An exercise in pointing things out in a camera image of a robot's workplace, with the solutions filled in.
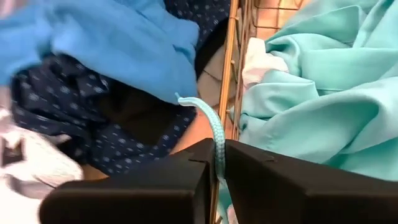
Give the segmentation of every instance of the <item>light blue cord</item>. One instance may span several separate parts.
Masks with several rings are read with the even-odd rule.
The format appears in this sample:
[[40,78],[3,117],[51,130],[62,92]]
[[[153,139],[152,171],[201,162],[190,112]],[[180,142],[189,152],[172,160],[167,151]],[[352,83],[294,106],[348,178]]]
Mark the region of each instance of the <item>light blue cord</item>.
[[195,106],[203,111],[209,120],[211,130],[214,135],[214,142],[216,143],[215,152],[215,166],[216,175],[219,182],[226,186],[224,178],[225,174],[225,134],[223,126],[221,125],[220,118],[215,111],[207,105],[203,100],[196,97],[185,97],[182,98],[178,93],[175,94],[178,98],[178,103],[181,106]]

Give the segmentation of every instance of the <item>black clip jaw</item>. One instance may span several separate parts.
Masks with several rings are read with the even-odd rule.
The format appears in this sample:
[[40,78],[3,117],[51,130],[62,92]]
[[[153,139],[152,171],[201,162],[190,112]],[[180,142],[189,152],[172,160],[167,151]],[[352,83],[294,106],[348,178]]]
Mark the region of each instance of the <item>black clip jaw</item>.
[[[205,139],[126,175],[69,182],[42,202],[42,224],[212,224],[214,142]],[[398,223],[398,183],[226,141],[240,224]]]
[[103,180],[68,182],[40,206],[41,224],[209,223],[212,139]]
[[398,183],[226,142],[226,181],[242,224],[398,223]]

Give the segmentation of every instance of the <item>turquoise shirt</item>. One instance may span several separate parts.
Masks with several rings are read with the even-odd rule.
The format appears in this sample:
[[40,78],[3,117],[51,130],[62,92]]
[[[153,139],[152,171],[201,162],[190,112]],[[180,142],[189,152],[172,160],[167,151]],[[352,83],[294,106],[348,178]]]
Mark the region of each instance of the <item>turquoise shirt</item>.
[[245,93],[239,140],[398,180],[397,26],[398,1],[312,1],[266,41],[290,73]]

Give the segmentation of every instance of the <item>dark fabric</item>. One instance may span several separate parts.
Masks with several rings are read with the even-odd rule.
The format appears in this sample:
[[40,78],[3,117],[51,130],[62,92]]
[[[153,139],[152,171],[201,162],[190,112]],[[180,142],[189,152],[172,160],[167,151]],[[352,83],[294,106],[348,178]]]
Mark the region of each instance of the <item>dark fabric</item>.
[[121,82],[115,82],[109,94],[97,99],[95,105],[110,122],[151,145],[157,144],[183,110]]
[[199,25],[197,49],[202,48],[215,27],[229,17],[230,0],[164,0],[166,10],[173,16]]
[[[153,99],[155,103],[134,101],[134,95],[142,96],[142,93],[128,88],[126,91],[130,94],[126,95],[126,100],[111,103],[111,99],[123,93],[121,91],[111,93],[108,102],[103,101],[102,98],[111,90],[117,92],[117,86],[116,81],[87,69],[74,58],[51,55],[45,57],[41,66],[21,71],[12,79],[12,113],[15,122],[22,128],[50,136],[71,136],[72,140],[61,150],[77,162],[89,163],[107,175],[125,172],[139,164],[167,156],[194,119],[195,109],[174,106],[174,112],[165,113],[173,113],[174,118],[170,118],[171,115],[160,116],[151,118],[149,122],[146,117],[146,121],[140,120],[135,127],[126,128],[132,132],[128,133],[121,125],[111,122],[118,121],[117,114],[125,113],[120,122],[129,118],[137,122],[139,116],[134,115],[145,114],[145,111],[153,110],[154,105],[158,106],[158,110],[162,110],[163,106],[156,99]],[[124,112],[125,102],[133,104],[126,107],[128,112]],[[104,110],[107,106],[115,106],[116,109]],[[104,114],[116,112],[109,119],[101,111],[105,111]],[[163,123],[162,120],[167,118],[169,120]],[[151,142],[152,137],[143,137],[143,133],[151,135],[150,130],[161,133],[157,135],[156,144],[145,144],[136,137]]]
[[195,59],[195,71],[197,74],[197,80],[203,73],[207,64],[214,56],[220,47],[225,43],[225,38],[228,30],[228,19],[221,21],[214,32],[212,32],[206,41],[204,42],[202,48],[197,50],[197,57]]
[[7,140],[0,138],[0,141],[0,168],[24,160],[21,143],[19,143],[15,148],[8,148]]

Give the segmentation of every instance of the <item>laundry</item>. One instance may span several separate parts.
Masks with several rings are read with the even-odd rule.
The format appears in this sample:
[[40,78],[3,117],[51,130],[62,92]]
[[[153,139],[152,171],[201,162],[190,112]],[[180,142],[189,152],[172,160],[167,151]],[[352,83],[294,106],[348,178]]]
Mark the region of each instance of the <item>laundry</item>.
[[282,58],[266,52],[266,44],[263,40],[255,37],[250,38],[242,71],[243,93],[248,88],[261,82],[264,74],[273,69],[289,72]]
[[0,84],[40,65],[43,55],[66,54],[177,104],[176,92],[197,94],[197,39],[198,25],[169,14],[161,0],[31,1],[0,21]]
[[266,40],[289,72],[243,95],[240,141],[398,180],[398,2],[314,0]]
[[172,15],[199,25],[197,48],[200,49],[218,24],[229,17],[231,0],[174,0],[164,1]]
[[13,126],[0,142],[1,223],[39,224],[41,201],[55,187],[82,180],[78,164],[39,134]]
[[[114,87],[121,91],[112,93]],[[80,164],[88,163],[106,175],[114,175],[167,156],[196,115],[195,108],[165,106],[142,92],[134,99],[129,92],[74,58],[49,55],[41,66],[14,76],[12,113],[16,124],[24,129],[70,136],[69,141],[58,145],[63,153]]]

